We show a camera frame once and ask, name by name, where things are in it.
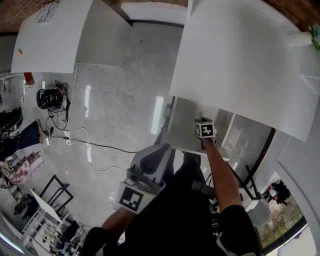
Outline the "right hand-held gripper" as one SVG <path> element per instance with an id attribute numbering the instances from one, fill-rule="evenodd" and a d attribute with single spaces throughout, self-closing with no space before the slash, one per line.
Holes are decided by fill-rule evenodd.
<path id="1" fill-rule="evenodd" d="M 201 117 L 194 120 L 195 135 L 198 139 L 215 138 L 217 131 L 213 120 Z"/>

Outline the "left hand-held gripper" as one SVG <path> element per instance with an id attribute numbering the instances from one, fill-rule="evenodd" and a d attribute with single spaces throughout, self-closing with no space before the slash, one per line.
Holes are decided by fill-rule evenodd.
<path id="1" fill-rule="evenodd" d="M 164 175 L 170 161 L 169 144 L 155 144 L 138 153 L 119 184 L 117 204 L 139 214 L 166 187 Z"/>

